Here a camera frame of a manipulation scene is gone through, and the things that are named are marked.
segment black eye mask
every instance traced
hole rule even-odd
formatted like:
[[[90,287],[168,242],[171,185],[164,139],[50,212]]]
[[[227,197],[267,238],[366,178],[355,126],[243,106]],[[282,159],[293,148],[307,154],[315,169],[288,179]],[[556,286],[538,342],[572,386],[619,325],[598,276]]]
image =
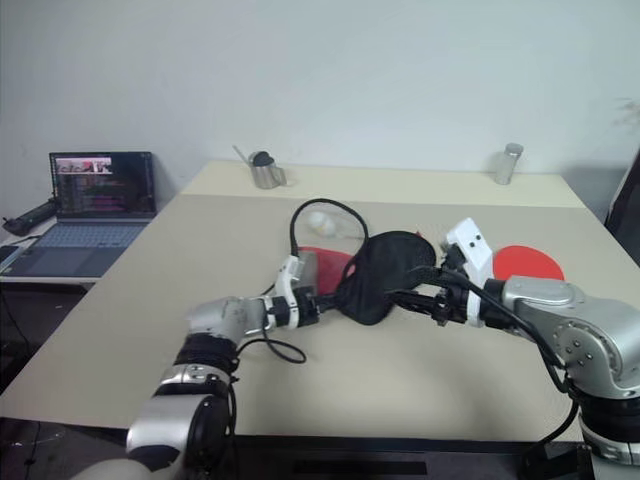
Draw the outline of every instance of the black eye mask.
[[[362,226],[362,246],[345,266],[331,303],[356,322],[375,325],[393,307],[386,292],[413,289],[422,283],[417,267],[434,266],[435,251],[429,242],[415,233],[392,231],[369,237],[367,225],[358,212],[335,200],[318,198],[303,203],[291,218],[292,255],[299,253],[294,232],[296,219],[304,208],[314,203],[339,207]]]

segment white wall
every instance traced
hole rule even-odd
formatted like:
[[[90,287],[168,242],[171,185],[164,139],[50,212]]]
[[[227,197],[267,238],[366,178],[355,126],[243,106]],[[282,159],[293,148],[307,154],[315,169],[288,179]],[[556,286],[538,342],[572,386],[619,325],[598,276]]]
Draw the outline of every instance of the white wall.
[[[517,141],[568,175],[640,145],[637,0],[0,1],[3,215],[46,199],[57,150],[149,149],[169,197],[232,143],[483,170]]]

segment black power cable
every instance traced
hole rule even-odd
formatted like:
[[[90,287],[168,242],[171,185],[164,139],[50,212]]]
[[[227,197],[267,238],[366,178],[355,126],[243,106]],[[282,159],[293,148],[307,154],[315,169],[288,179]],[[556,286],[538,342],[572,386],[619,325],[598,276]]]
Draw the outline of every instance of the black power cable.
[[[19,243],[22,242],[27,242],[29,240],[35,240],[36,238],[40,238],[42,235],[29,235],[28,237],[25,238],[21,238],[20,240],[16,240],[15,242],[11,242],[7,245],[13,246],[13,245],[18,245]]]
[[[272,288],[273,286],[269,287],[267,290],[265,290],[264,294],[268,293]],[[299,349],[295,345],[291,345],[290,343],[269,338],[269,336],[267,335],[267,328],[266,328],[267,319],[265,318],[264,320],[265,321],[263,322],[262,328],[261,328],[263,337],[249,340],[248,342],[243,343],[236,350],[237,357],[236,357],[235,368],[237,369],[238,365],[240,364],[240,359],[238,358],[240,357],[240,354],[248,346],[255,345],[256,343],[265,343],[276,356],[278,356],[282,360],[285,360],[289,363],[295,363],[295,364],[305,363],[307,361],[307,356],[301,349]],[[276,345],[279,345],[284,348],[288,348],[289,350],[296,352],[296,354],[298,354],[298,358],[291,357],[283,353],[281,350],[276,348]],[[237,381],[238,381],[238,378],[234,376],[232,376],[231,379],[229,380],[229,424],[227,426],[227,429],[228,429],[227,441],[231,444],[231,450],[233,455],[232,468],[233,468],[234,477],[236,478],[236,480],[240,478],[240,454],[238,452],[238,444],[236,442],[236,422],[238,419],[238,402],[236,400],[236,392],[233,387],[233,384]]]
[[[314,198],[312,200],[308,200],[306,202],[304,202],[302,205],[300,205],[295,212],[293,212],[293,215],[291,216],[291,220],[289,221],[289,241],[291,244],[291,255],[298,257],[300,255],[300,248],[298,246],[298,240],[296,239],[296,221],[298,220],[298,217],[300,216],[300,214],[302,213],[302,211],[307,208],[309,205],[314,205],[314,204],[318,204],[318,203],[324,203],[324,204],[328,204],[328,205],[333,205],[335,207],[341,208],[342,210],[344,210],[345,212],[349,213],[350,215],[352,215],[362,226],[362,231],[364,233],[364,241],[362,242],[362,246],[364,246],[366,244],[366,242],[369,241],[369,229],[367,228],[367,224],[364,221],[364,219],[362,218],[362,216],[360,216],[360,214],[358,212],[356,212],[353,208],[345,205],[344,203],[338,202],[336,200],[331,200],[329,198]],[[346,272],[349,270],[349,268],[351,267],[351,264],[348,263],[345,266],[344,272],[343,272],[343,277],[346,274]],[[271,284],[266,290],[264,290],[260,295],[264,296],[267,295],[271,290],[273,290],[275,284]],[[305,353],[299,349],[298,347],[291,345],[290,343],[287,342],[282,342],[280,340],[273,340],[271,338],[269,338],[269,335],[267,334],[267,324],[266,324],[266,318],[265,318],[265,322],[263,322],[262,327],[261,327],[261,331],[262,331],[262,338],[256,338],[254,340],[249,340],[248,342],[246,342],[244,345],[242,345],[237,353],[238,355],[240,354],[240,352],[242,350],[244,350],[247,346],[255,344],[255,343],[265,343],[268,347],[269,350],[271,350],[276,356],[278,356],[279,358],[281,358],[282,360],[285,360],[287,362],[290,363],[296,363],[296,364],[302,364],[305,363],[307,361],[307,356],[305,355]],[[294,351],[297,354],[297,357],[292,357],[290,355],[287,355],[286,353],[283,353],[282,350],[278,349],[277,346],[281,346],[284,348],[287,348],[289,350]]]
[[[333,205],[335,207],[341,208],[345,212],[351,214],[362,226],[362,231],[364,233],[364,243],[369,240],[369,229],[367,228],[367,224],[364,219],[360,216],[358,212],[356,212],[353,208],[345,205],[344,203],[340,203],[336,200],[331,200],[330,198],[314,198],[311,200],[307,200],[302,205],[300,205],[295,212],[293,212],[293,216],[291,217],[291,221],[289,222],[289,242],[291,243],[291,255],[297,257],[300,253],[300,249],[298,247],[298,241],[296,240],[296,220],[298,220],[298,216],[302,211],[307,208],[309,205],[313,205],[316,203],[326,203],[329,205]]]
[[[38,448],[38,438],[40,437],[40,429],[42,428],[42,424],[37,422],[36,434],[33,437],[33,446],[31,447],[31,454],[29,458],[27,458],[24,464],[27,466],[27,469],[24,473],[24,480],[29,480],[29,474],[31,473],[31,465],[36,463],[36,449]]]
[[[533,342],[540,349],[542,357],[545,359],[546,362],[550,363],[554,367],[564,369],[564,365],[560,361],[560,358],[553,351],[553,348],[551,348],[549,343],[542,337],[538,329],[534,325],[520,318],[513,311],[505,307],[501,302],[496,300],[495,297],[493,297],[493,295],[491,295],[489,292],[487,292],[486,290],[482,289],[481,287],[473,283],[471,280],[469,280],[466,276],[464,276],[461,273],[454,272],[452,270],[443,271],[440,268],[430,267],[430,266],[419,267],[419,268],[426,272],[431,272],[433,274],[433,279],[436,279],[438,280],[438,282],[440,282],[440,283],[436,283],[437,285],[444,284],[445,280],[442,280],[442,277],[444,278],[450,277],[458,285],[475,293],[482,300],[486,301],[493,308],[500,311],[500,313],[502,313],[507,318],[509,318],[509,320],[511,320],[511,322],[515,327],[521,329],[523,332],[529,335],[533,340]],[[429,283],[429,280],[425,279],[423,283]]]
[[[22,332],[22,329],[20,328],[20,325],[18,325],[18,322],[13,317],[13,314],[11,313],[11,310],[9,309],[9,302],[7,302],[7,297],[4,296],[4,293],[2,293],[1,290],[0,290],[0,299],[2,299],[2,303],[4,303],[4,309],[7,312],[7,317],[9,317],[9,320],[11,321],[11,323],[13,324],[15,329],[18,331],[18,335],[20,335],[20,338],[22,339],[22,341],[24,343],[24,348],[25,348],[25,350],[27,352],[27,355],[29,357],[31,357],[31,355],[33,355],[33,349],[31,348],[31,342],[29,342],[29,339]]]
[[[549,435],[547,435],[541,440],[538,440],[536,443],[534,443],[524,451],[524,453],[522,454],[521,462],[520,462],[520,468],[518,469],[519,479],[526,478],[524,476],[524,473],[525,473],[525,470],[530,466],[530,464],[527,462],[529,455],[532,452],[538,450],[539,448],[544,448],[545,445],[547,445],[548,443],[552,442],[553,440],[558,438],[560,435],[562,435],[567,430],[567,428],[571,426],[573,421],[576,419],[577,415],[578,415],[578,402],[574,400],[573,403],[571,404],[571,410],[569,410],[569,414],[567,415],[567,418],[564,419],[564,422],[562,422],[560,426],[556,428],[553,432],[551,432]]]

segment table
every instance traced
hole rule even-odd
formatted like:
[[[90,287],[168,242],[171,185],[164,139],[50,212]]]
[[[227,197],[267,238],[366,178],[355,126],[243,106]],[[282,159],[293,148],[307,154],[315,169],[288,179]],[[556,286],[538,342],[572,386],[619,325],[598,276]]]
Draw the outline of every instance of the table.
[[[172,364],[185,312],[270,284],[288,252],[291,213],[316,195],[348,201],[373,233],[419,230],[434,244],[471,216],[495,250],[539,248],[587,293],[640,307],[640,270],[557,176],[516,175],[502,187],[484,174],[289,170],[295,186],[260,191],[242,164],[208,165],[9,386],[0,414],[127,428]],[[305,229],[299,239],[357,247]],[[441,328],[395,309],[374,327],[327,313],[318,325],[274,336],[304,349],[309,362],[284,363],[263,346],[243,353],[240,434],[532,441],[569,409],[536,348],[490,329]],[[579,440],[577,425],[561,439]]]

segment cable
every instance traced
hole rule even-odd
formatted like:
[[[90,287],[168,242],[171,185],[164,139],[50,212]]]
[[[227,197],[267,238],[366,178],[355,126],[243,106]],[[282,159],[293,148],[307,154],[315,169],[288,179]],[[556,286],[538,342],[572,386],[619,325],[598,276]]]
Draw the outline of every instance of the cable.
[[[430,266],[416,267],[414,270],[425,270],[431,274],[430,278],[423,279],[423,283],[427,283],[427,284],[432,283],[434,285],[444,286],[445,282],[439,277],[442,277],[445,275],[450,276],[458,285],[475,293],[482,300],[486,301],[496,310],[500,311],[505,316],[507,316],[509,320],[512,321],[515,327],[520,328],[527,335],[529,335],[532,341],[538,346],[538,350],[540,352],[540,355],[542,356],[542,361],[544,363],[544,366],[547,372],[549,373],[549,376],[551,377],[551,381],[553,382],[555,387],[558,389],[558,391],[560,391],[560,393],[568,392],[568,386],[566,382],[560,380],[560,377],[558,376],[558,372],[556,372],[554,368],[554,367],[558,367],[564,370],[565,367],[563,363],[560,361],[560,358],[555,354],[551,346],[542,337],[542,335],[540,334],[538,329],[535,327],[535,325],[532,325],[528,321],[520,318],[518,315],[516,315],[514,312],[512,312],[507,307],[505,307],[502,303],[496,300],[489,292],[480,288],[478,285],[473,283],[471,280],[469,280],[466,276],[464,276],[461,273],[454,272],[452,270],[443,271],[441,268],[430,267]]]
[[[0,298],[4,303],[4,309],[7,311],[7,317],[9,317],[9,320],[11,320],[11,323],[13,323],[13,326],[16,328],[16,330],[18,331],[18,334],[20,335],[20,337],[22,338],[22,341],[24,342],[24,347],[25,347],[25,350],[27,351],[27,355],[31,356],[33,354],[33,350],[31,348],[31,342],[29,342],[29,339],[26,337],[26,335],[22,333],[22,330],[20,329],[20,325],[18,325],[18,322],[16,321],[16,319],[13,318],[11,310],[9,310],[9,303],[7,302],[7,297],[4,296],[4,293],[2,293],[2,291],[0,291]]]
[[[229,381],[229,442],[231,442],[231,450],[233,454],[233,470],[236,480],[240,478],[240,454],[238,452],[238,443],[236,442],[236,422],[238,420],[238,402],[236,399],[236,391],[233,384],[237,382],[236,377],[231,377]]]
[[[489,305],[494,307],[496,310],[499,310],[502,314],[507,316],[509,320],[511,320],[515,324],[516,327],[520,328],[527,335],[529,335],[531,339],[534,341],[534,343],[538,345],[538,348],[540,349],[540,352],[542,353],[543,358],[545,358],[551,365],[564,369],[564,365],[562,364],[558,356],[555,354],[551,346],[542,337],[542,335],[534,325],[520,318],[518,315],[516,315],[514,312],[512,312],[507,307],[505,307],[502,303],[496,300],[490,293],[480,288],[478,285],[473,283],[467,277],[465,277],[461,273],[454,272],[452,270],[446,270],[445,272],[442,272],[441,269],[436,267],[418,267],[418,268],[421,268],[424,270],[439,271],[440,274],[453,277],[459,284],[462,284],[461,286],[469,289],[470,291],[475,293],[478,297],[480,297],[482,300],[486,301]]]
[[[291,345],[290,343],[283,342],[281,340],[274,340],[272,338],[269,338],[269,336],[267,335],[266,318],[265,318],[265,321],[262,323],[261,331],[262,331],[262,338],[254,338],[253,340],[249,340],[248,342],[244,343],[240,348],[238,348],[238,350],[236,351],[236,354],[240,356],[243,350],[247,348],[249,345],[253,345],[255,343],[266,343],[267,346],[269,347],[269,350],[271,350],[276,356],[278,356],[282,360],[285,360],[289,363],[295,363],[298,365],[303,364],[307,361],[307,355],[295,345]],[[296,352],[299,358],[291,357],[286,353],[282,353],[282,351],[278,350],[275,347],[275,345],[280,345],[281,347],[288,348],[289,350]]]
[[[29,474],[31,473],[31,465],[36,463],[36,448],[38,448],[38,437],[40,437],[40,428],[42,424],[37,422],[38,426],[36,427],[36,435],[33,437],[33,446],[31,447],[31,455],[24,461],[24,464],[27,466],[27,469],[24,473],[24,480],[29,480]]]
[[[268,287],[265,291],[263,291],[263,292],[260,294],[260,296],[261,296],[261,297],[264,297],[267,293],[269,293],[271,290],[273,290],[273,289],[275,288],[275,286],[276,286],[276,284],[275,284],[275,283],[272,283],[271,285],[269,285],[269,287]]]
[[[518,469],[519,479],[525,478],[524,472],[530,466],[530,464],[527,462],[527,456],[531,454],[531,452],[541,447],[544,447],[545,445],[547,445],[548,443],[552,442],[553,440],[558,438],[560,435],[562,435],[567,430],[567,428],[571,426],[573,421],[576,419],[576,415],[578,415],[578,402],[573,400],[573,403],[571,404],[571,410],[569,410],[569,414],[567,415],[567,418],[564,419],[564,422],[562,422],[560,426],[556,428],[553,432],[551,432],[549,435],[544,437],[542,440],[538,440],[536,443],[531,445],[522,453],[520,468]]]
[[[358,212],[356,212],[353,208],[345,205],[344,203],[337,202],[336,200],[331,200],[329,198],[314,198],[312,200],[308,200],[300,205],[295,212],[293,212],[293,216],[291,217],[291,221],[289,222],[289,242],[291,243],[291,255],[297,257],[300,253],[300,249],[298,247],[298,241],[296,240],[296,220],[300,213],[307,208],[309,205],[313,205],[314,203],[327,203],[329,205],[333,205],[335,207],[341,208],[345,212],[351,214],[355,217],[356,220],[362,225],[362,231],[364,232],[364,241],[363,245],[369,240],[369,229],[367,228],[367,224],[364,219],[360,216]]]
[[[34,240],[34,239],[36,239],[36,238],[40,238],[41,236],[42,236],[42,235],[30,235],[30,236],[28,236],[28,237],[21,238],[20,240],[17,240],[17,241],[15,241],[15,242],[8,243],[7,245],[9,245],[9,246],[12,246],[12,245],[18,245],[19,243],[26,242],[26,241],[28,241],[28,240]]]

